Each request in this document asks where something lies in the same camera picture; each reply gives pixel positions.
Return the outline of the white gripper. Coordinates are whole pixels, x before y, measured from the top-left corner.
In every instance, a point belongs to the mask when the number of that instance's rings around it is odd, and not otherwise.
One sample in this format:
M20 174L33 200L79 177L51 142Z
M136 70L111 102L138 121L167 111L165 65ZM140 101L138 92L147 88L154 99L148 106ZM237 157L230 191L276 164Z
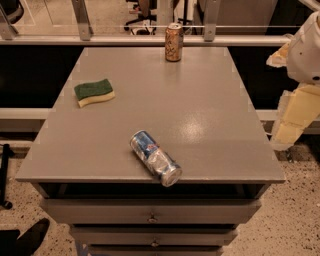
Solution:
M266 64L275 68L287 66L288 76L300 82L297 89L285 90L280 97L271 132L273 148L290 148L320 115L319 12L312 13L291 42L270 55Z

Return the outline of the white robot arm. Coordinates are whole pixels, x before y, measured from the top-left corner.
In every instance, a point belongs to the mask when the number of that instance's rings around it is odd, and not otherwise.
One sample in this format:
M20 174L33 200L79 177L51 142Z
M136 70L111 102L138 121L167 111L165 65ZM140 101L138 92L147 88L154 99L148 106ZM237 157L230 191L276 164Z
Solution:
M283 91L271 131L272 148L285 151L320 116L320 11L313 12L266 64L285 67L288 77L298 82L292 92Z

